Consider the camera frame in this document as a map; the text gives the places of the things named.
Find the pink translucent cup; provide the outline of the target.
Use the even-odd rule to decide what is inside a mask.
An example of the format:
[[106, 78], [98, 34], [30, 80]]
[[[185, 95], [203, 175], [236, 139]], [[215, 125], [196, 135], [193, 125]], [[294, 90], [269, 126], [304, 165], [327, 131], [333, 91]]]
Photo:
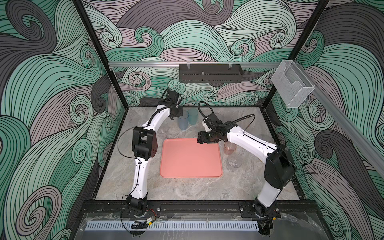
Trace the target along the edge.
[[229, 156], [233, 154], [237, 149], [237, 145], [231, 142], [225, 142], [224, 144], [224, 154]]

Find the blue translucent cup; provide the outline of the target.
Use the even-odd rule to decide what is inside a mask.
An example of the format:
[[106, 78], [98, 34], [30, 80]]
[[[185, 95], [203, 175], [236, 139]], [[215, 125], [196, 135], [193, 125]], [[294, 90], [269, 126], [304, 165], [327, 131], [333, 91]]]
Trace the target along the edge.
[[184, 131], [188, 128], [189, 126], [189, 113], [186, 110], [183, 110], [182, 115], [178, 118], [178, 126], [179, 129]]

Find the green translucent cup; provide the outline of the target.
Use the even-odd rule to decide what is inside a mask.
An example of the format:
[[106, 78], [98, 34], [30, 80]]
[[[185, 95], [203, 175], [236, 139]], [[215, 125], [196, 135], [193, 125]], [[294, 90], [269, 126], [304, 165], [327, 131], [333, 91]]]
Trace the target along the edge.
[[189, 116], [188, 121], [191, 126], [195, 125], [198, 121], [199, 111], [195, 108], [191, 108], [188, 110]]

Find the clear faceted glass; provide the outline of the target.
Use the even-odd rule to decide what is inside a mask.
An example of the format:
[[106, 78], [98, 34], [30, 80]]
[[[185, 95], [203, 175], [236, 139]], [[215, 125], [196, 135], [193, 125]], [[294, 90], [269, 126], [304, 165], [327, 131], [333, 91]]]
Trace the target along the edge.
[[233, 153], [227, 157], [226, 167], [230, 172], [235, 172], [243, 165], [243, 159], [241, 154]]

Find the pink plastic tray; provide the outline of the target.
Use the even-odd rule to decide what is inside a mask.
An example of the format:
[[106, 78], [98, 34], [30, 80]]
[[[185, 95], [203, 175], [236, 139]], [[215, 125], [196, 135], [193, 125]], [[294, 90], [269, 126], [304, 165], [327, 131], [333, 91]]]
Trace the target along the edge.
[[219, 144], [197, 139], [166, 139], [161, 154], [163, 178], [220, 178], [223, 175]]

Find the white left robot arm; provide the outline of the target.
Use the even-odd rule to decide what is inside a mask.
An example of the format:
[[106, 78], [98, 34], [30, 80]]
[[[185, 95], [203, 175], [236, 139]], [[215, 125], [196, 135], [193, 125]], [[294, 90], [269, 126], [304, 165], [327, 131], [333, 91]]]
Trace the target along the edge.
[[132, 128], [133, 156], [129, 158], [135, 161], [135, 172], [126, 203], [136, 215], [144, 215], [147, 211], [149, 167], [158, 151], [157, 131], [166, 119], [173, 120], [182, 116], [181, 101], [181, 94], [167, 88], [151, 117], [143, 125]]

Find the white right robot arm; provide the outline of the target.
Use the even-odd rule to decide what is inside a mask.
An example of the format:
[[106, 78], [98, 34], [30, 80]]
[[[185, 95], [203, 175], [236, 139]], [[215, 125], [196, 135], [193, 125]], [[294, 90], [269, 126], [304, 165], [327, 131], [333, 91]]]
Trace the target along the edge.
[[294, 179], [297, 170], [289, 147], [264, 141], [238, 126], [238, 122], [248, 118], [255, 119], [255, 114], [224, 123], [204, 101], [198, 103], [198, 111], [203, 116], [205, 128], [198, 133], [199, 144], [230, 142], [253, 154], [265, 164], [265, 182], [254, 200], [254, 210], [256, 215], [265, 221], [279, 218], [281, 214], [277, 207], [277, 198]]

